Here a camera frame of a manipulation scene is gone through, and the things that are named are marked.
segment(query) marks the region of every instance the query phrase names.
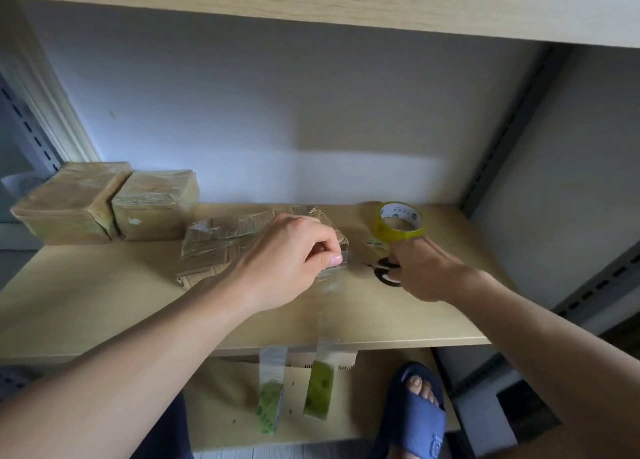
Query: person's left hand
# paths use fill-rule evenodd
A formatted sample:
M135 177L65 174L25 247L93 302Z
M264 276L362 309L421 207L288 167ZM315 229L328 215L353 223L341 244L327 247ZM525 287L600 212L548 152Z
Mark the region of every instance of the person's left hand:
M234 294L246 300L251 312L274 309L293 301L322 270L341 261L335 229L310 216L279 214L216 276L215 286L235 287Z

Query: person's left arm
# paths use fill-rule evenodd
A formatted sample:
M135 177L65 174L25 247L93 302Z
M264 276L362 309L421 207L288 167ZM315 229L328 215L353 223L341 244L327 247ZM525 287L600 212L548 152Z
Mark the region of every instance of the person's left arm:
M28 387L0 409L0 459L130 457L236 326L340 263L334 229L279 215L220 276Z

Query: forearm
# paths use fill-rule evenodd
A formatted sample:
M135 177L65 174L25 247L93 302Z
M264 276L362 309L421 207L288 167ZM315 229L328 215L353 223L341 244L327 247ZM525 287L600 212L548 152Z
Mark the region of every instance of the forearm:
M451 303L579 436L590 455L640 449L640 362L485 275Z
M182 298L44 378L0 411L0 458L128 458L248 313L235 289Z

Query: yellow tape roll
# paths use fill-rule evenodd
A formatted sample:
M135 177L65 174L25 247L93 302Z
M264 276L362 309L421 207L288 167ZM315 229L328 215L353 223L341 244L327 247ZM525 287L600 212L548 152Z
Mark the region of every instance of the yellow tape roll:
M390 226L384 221L384 218L403 220L405 223L402 223L402 226L407 229L402 229L400 225ZM382 203L378 208L372 231L376 238L385 243L393 243L403 238L417 237L422 235L422 215L416 208L399 201Z

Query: blue slipper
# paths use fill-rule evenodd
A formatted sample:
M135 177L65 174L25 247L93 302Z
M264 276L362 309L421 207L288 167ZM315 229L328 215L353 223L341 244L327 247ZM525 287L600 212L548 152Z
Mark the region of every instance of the blue slipper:
M418 375L431 384L439 407L406 388L406 381ZM444 394L436 374L415 361L402 366L391 379L385 411L369 459L385 459L391 445L420 459L436 459L444 438L446 413Z

